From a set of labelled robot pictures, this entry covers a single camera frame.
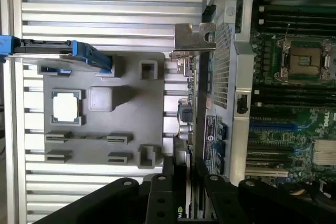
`metal bracket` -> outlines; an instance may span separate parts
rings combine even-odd
[[[288,80],[288,62],[289,62],[289,50],[291,47],[291,41],[287,39],[281,39],[277,41],[277,46],[282,49],[282,57],[281,57],[281,70],[280,70],[280,78],[284,81]]]
[[[213,51],[216,43],[207,41],[206,36],[216,30],[215,23],[200,23],[199,31],[193,31],[193,24],[174,25],[175,48],[170,53],[173,59],[197,56],[200,52]]]
[[[322,52],[322,56],[323,56],[323,66],[321,68],[321,80],[329,80],[331,79],[331,75],[329,74],[329,67],[331,64],[333,64],[333,62],[331,62],[331,50],[332,50],[332,46],[331,46],[331,42],[328,39],[324,39],[323,43],[322,43],[322,48],[323,48],[323,52]]]

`green circuit board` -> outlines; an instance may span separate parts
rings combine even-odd
[[[324,8],[302,10],[272,6],[268,10],[270,19],[275,10],[280,13],[276,13],[279,17],[283,12],[284,19],[289,19],[290,15],[300,16],[297,15],[300,12],[313,13],[314,17],[336,12],[335,9],[325,12]],[[273,147],[273,154],[279,150],[279,161],[268,163],[270,158],[266,152],[248,149],[246,164],[288,171],[287,177],[259,177],[271,185],[319,180],[336,182],[336,166],[313,162],[316,140],[336,141],[336,103],[333,104],[336,81],[321,77],[323,43],[328,40],[335,45],[335,37],[297,31],[288,33],[288,29],[280,28],[280,32],[272,33],[273,28],[267,27],[267,14],[263,17],[266,17],[263,27],[251,32],[255,65],[248,143],[249,146]],[[283,45],[279,42],[285,40],[291,41],[291,48],[287,59],[288,75],[284,79],[280,73],[284,66]]]
[[[250,143],[287,146],[293,149],[293,152],[288,154],[288,163],[278,165],[289,172],[286,182],[310,182],[316,179],[336,181],[336,166],[319,166],[312,162],[314,139],[336,138],[336,111],[306,108],[292,110],[297,118],[289,123],[298,125],[297,130],[250,129]],[[251,120],[274,122],[270,118],[251,118]]]

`metal panel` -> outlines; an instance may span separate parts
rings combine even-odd
[[[250,108],[254,54],[250,45],[251,10],[254,0],[244,0],[242,31],[235,35],[235,53],[237,53],[236,90],[234,103],[233,132],[229,179],[234,185],[244,179],[249,130],[249,113],[237,112],[239,95],[247,95],[247,107]]]
[[[173,47],[173,24],[198,25],[201,2],[8,0],[6,3],[2,0],[3,33],[41,40],[77,39],[94,44],[100,50],[160,51],[168,59],[167,52]],[[186,96],[186,78],[176,73],[175,66],[176,62],[167,61],[164,75],[163,152],[168,155],[173,149],[171,136],[178,127],[176,103]],[[4,71],[8,91],[6,141],[8,146],[14,147],[13,153],[11,148],[7,150],[11,184],[8,186],[8,223],[16,223],[18,219],[20,223],[36,221],[119,177],[131,176],[142,181],[147,174],[161,172],[161,166],[143,170],[134,166],[44,163],[42,76],[37,74],[35,66],[19,62],[7,63]],[[15,195],[15,185],[18,185],[18,195]]]
[[[217,43],[214,53],[214,96],[213,100],[217,106],[224,109],[227,107],[227,92],[230,68],[230,48],[232,30],[228,23],[217,24],[215,41]]]

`perforated metal grille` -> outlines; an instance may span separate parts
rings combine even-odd
[[[229,81],[230,48],[232,32],[228,24],[221,23],[215,34],[217,44],[214,59],[214,96],[213,102],[224,109],[227,104],[227,87]]]

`motherboard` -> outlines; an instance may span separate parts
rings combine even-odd
[[[246,176],[336,182],[336,9],[260,5]]]

